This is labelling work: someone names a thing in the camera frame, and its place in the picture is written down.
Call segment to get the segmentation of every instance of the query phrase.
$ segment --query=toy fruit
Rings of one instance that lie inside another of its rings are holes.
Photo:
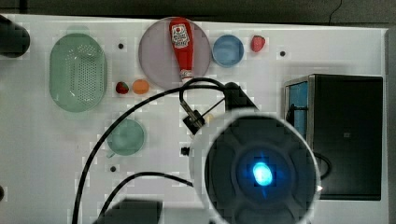
[[[128,88],[128,85],[125,82],[117,83],[117,86],[116,86],[116,92],[117,93],[126,94],[126,93],[128,93],[128,91],[129,91],[129,88]]]
[[[149,91],[149,83],[144,79],[138,79],[132,85],[132,90],[136,94],[144,94]]]
[[[254,52],[259,52],[260,50],[262,50],[262,48],[264,48],[264,45],[265,39],[260,35],[254,35],[251,39],[250,47]]]

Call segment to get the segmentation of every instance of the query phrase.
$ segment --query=ketchup label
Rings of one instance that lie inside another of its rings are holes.
[[[172,42],[177,49],[183,49],[189,45],[190,39],[187,35],[187,29],[184,24],[172,26]]]

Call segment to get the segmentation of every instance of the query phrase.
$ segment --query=orange ball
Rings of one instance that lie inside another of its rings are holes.
[[[144,94],[149,91],[149,83],[144,79],[138,79],[132,85],[132,90],[136,94]]]

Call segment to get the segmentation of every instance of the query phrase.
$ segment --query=blue bowl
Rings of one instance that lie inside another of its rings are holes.
[[[234,35],[223,35],[213,46],[213,59],[222,67],[232,67],[244,57],[244,45]]]

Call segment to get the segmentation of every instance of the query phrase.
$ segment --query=pink plate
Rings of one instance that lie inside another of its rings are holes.
[[[169,35],[168,26],[172,19],[165,18],[150,26],[139,45],[139,62],[143,72],[151,82],[165,90],[182,85]],[[210,65],[211,48],[205,32],[192,21],[190,23],[194,41],[192,74],[203,77]]]

